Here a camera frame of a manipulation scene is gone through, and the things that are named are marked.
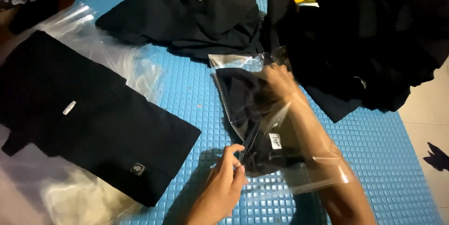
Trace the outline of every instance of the floor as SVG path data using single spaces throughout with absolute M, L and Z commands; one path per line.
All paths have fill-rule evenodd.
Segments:
M 449 225 L 449 171 L 437 171 L 423 160 L 429 156 L 427 142 L 449 155 L 449 59 L 434 75 L 434 80 L 412 87 L 411 95 L 399 109 L 399 114 L 441 217 Z

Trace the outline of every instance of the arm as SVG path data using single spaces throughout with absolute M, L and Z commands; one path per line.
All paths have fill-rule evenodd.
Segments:
M 290 118 L 296 126 L 296 134 L 301 140 L 300 148 L 306 158 L 340 158 L 331 163 L 308 159 L 307 168 L 311 171 L 312 181 L 328 178 L 341 178 L 341 175 L 353 175 L 343 155 L 330 139 L 311 109 L 305 95 L 295 83 L 285 66 L 273 64 L 264 72 L 273 91 L 285 103 L 290 103 Z M 320 199 L 334 225 L 375 225 L 377 224 L 366 199 L 363 188 L 354 176 L 349 182 L 332 185 L 318 191 Z

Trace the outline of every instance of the small logo patch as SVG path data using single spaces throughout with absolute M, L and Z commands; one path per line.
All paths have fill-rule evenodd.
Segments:
M 134 174 L 140 176 L 140 175 L 142 175 L 142 173 L 145 171 L 145 169 L 146 169 L 145 166 L 143 166 L 143 165 L 141 165 L 141 164 L 139 164 L 139 163 L 136 163 L 136 164 L 131 168 L 130 172 L 132 172 L 132 173 L 134 173 Z

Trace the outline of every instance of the blue foam mat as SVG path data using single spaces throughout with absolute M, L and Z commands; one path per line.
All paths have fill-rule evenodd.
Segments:
M 77 1 L 105 13 L 122 0 Z M 266 0 L 257 2 L 266 12 Z M 202 134 L 157 206 L 144 208 L 121 224 L 177 224 L 207 178 L 215 154 L 230 144 L 230 137 L 223 125 L 223 109 L 207 65 L 173 56 L 163 47 L 147 46 L 144 50 L 166 70 L 160 106 L 197 126 Z M 442 224 L 398 113 L 358 109 L 334 124 L 315 103 L 311 105 L 356 172 L 380 225 Z M 264 180 L 276 183 L 277 179 L 275 173 Z M 282 189 L 285 185 L 280 181 L 276 187 Z M 243 192 L 257 193 L 251 186 Z M 219 224 L 321 225 L 330 221 L 316 193 L 306 193 L 254 203 L 246 202 L 242 196 L 233 216 Z

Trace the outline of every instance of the blue mat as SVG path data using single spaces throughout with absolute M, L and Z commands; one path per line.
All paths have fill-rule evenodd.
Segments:
M 105 13 L 122 0 L 78 0 Z M 257 0 L 266 12 L 266 0 Z M 215 163 L 220 149 L 230 144 L 218 91 L 204 64 L 173 56 L 162 47 L 144 48 L 167 75 L 160 106 L 203 132 L 183 167 L 154 208 L 129 216 L 123 225 L 177 224 L 190 208 Z M 358 109 L 337 124 L 311 103 L 329 135 L 360 179 L 380 225 L 441 225 L 429 187 L 398 113 Z M 277 174 L 268 175 L 273 182 Z M 244 193 L 252 194 L 249 186 Z M 242 197 L 233 216 L 220 224 L 330 224 L 316 193 L 249 203 Z

